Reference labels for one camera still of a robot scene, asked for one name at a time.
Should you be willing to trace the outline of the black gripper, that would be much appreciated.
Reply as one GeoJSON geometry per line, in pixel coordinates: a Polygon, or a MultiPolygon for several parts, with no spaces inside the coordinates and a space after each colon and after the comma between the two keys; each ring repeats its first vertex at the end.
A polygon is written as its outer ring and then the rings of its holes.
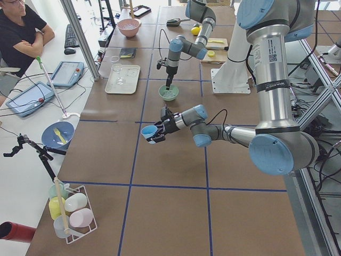
{"type": "Polygon", "coordinates": [[[182,113],[173,113],[168,107],[162,107],[160,111],[160,121],[154,123],[157,132],[153,137],[147,138],[148,143],[159,143],[165,141],[165,135],[174,133],[183,128],[182,113]]]}
{"type": "Polygon", "coordinates": [[[167,64],[166,73],[167,73],[166,90],[170,90],[173,78],[177,74],[177,65],[171,66],[170,64],[167,64]]]}

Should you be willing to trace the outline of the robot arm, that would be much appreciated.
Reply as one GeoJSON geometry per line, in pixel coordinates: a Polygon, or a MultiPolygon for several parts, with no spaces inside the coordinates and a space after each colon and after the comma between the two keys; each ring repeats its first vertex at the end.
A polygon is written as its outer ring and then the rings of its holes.
{"type": "Polygon", "coordinates": [[[190,0],[187,2],[185,16],[191,20],[202,24],[195,42],[187,40],[183,35],[178,35],[169,43],[168,57],[161,59],[157,63],[157,69],[161,66],[166,67],[168,74],[166,80],[166,89],[169,90],[174,75],[177,73],[181,53],[186,53],[192,57],[202,60],[206,53],[206,45],[216,25],[216,16],[214,11],[206,6],[206,1],[190,0]]]}
{"type": "Polygon", "coordinates": [[[254,165],[270,175],[285,175],[312,164],[319,147],[292,116],[285,44],[312,33],[314,7],[314,1],[242,1],[239,5],[228,59],[212,79],[236,85],[247,77],[244,63],[253,55],[260,112],[255,129],[207,124],[204,106],[197,105],[181,113],[164,107],[160,121],[144,127],[142,135],[155,144],[189,127],[198,147],[214,140],[238,143],[249,149],[254,165]]]}

